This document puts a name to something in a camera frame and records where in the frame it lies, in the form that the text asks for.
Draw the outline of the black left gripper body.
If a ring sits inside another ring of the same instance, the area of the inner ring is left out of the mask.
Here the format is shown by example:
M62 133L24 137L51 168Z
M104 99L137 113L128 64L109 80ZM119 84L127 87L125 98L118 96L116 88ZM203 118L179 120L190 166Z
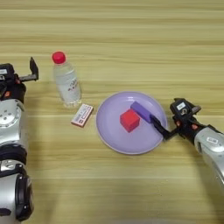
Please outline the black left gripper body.
M0 75L0 101L16 99L21 102L25 99L26 81L37 81L39 77L34 74L19 77L17 74L12 76Z

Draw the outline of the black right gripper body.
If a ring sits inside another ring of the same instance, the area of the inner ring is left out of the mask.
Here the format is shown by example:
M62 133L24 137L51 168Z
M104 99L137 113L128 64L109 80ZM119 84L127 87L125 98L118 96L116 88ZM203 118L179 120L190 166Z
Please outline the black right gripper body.
M178 110L175 106L171 106L172 119L176 124L176 128L172 131L167 130L163 134L164 139L168 140L175 135L180 135L193 144L196 135L206 127L206 125L201 124L194 117L200 110L200 106L185 106L181 110Z

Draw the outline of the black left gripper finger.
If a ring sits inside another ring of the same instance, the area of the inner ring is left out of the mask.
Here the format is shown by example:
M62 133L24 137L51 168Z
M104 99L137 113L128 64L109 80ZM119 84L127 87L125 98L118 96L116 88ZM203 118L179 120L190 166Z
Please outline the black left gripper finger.
M30 70L31 73L34 74L36 77L39 76L39 69L34 58L30 58Z

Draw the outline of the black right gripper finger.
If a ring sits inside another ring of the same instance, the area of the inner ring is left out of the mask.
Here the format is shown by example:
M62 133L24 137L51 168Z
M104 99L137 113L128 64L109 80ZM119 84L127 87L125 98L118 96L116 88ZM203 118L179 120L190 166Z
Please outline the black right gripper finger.
M150 116L150 121L165 140L170 138L170 132L162 126L161 122L154 115Z
M183 109L191 111L192 108L194 108L194 105L185 98L175 98L174 101L175 101L175 108L178 111L182 111Z

